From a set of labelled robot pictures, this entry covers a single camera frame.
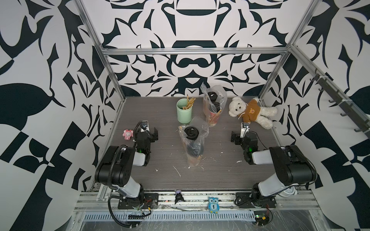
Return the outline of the red milk tea cup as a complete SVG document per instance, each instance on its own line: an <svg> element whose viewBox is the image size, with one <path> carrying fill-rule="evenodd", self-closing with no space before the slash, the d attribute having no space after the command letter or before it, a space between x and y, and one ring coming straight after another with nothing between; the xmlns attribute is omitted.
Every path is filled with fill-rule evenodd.
<svg viewBox="0 0 370 231"><path fill-rule="evenodd" d="M218 94L216 92L210 91L208 92L208 96L212 104L219 104L219 102L217 101Z"/></svg>
<svg viewBox="0 0 370 231"><path fill-rule="evenodd" d="M199 136L199 130L193 126L188 126L185 128L185 134L188 140L195 141Z"/></svg>
<svg viewBox="0 0 370 231"><path fill-rule="evenodd" d="M220 104L209 104L208 102L204 102L203 112L209 127L214 127L221 116L222 110Z"/></svg>

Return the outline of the clear plastic carrier bag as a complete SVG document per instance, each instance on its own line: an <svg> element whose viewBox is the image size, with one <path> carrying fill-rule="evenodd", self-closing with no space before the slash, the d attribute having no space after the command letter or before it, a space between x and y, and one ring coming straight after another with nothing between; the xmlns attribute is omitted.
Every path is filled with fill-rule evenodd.
<svg viewBox="0 0 370 231"><path fill-rule="evenodd" d="M203 113L209 127L214 127L222 112L225 110L227 103L227 93L221 85L215 85L207 88L202 83L201 92L203 95Z"/></svg>

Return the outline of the pale milk tea cup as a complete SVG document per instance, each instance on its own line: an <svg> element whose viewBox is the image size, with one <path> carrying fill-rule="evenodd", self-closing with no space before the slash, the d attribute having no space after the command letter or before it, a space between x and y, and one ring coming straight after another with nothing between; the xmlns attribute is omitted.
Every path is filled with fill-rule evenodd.
<svg viewBox="0 0 370 231"><path fill-rule="evenodd" d="M190 145L186 148L186 153L188 157L188 164L191 167L194 166L194 158L198 157L199 155L203 155L204 153L204 146L203 145Z"/></svg>

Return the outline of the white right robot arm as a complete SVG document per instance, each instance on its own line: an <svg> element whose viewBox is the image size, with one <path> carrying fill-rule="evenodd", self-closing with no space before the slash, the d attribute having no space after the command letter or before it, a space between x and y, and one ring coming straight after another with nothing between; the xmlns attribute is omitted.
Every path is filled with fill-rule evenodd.
<svg viewBox="0 0 370 231"><path fill-rule="evenodd" d="M296 193L296 187L310 185L318 177L314 165L296 145L275 146L259 151L258 135L253 132L240 135L232 132L231 142L242 147L244 159L249 165L272 164L275 170L269 178L256 183L249 196L236 196L237 206L250 202L258 207L283 192L290 196Z"/></svg>

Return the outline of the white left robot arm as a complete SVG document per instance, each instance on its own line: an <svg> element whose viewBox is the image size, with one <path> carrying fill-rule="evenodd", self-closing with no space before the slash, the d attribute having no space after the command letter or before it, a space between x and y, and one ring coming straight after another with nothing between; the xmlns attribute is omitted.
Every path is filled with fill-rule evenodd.
<svg viewBox="0 0 370 231"><path fill-rule="evenodd" d="M94 179L120 194L121 198L143 203L144 188L131 176L133 166L147 166L151 144L157 141L158 130L148 129L135 134L135 146L110 146L98 165Z"/></svg>

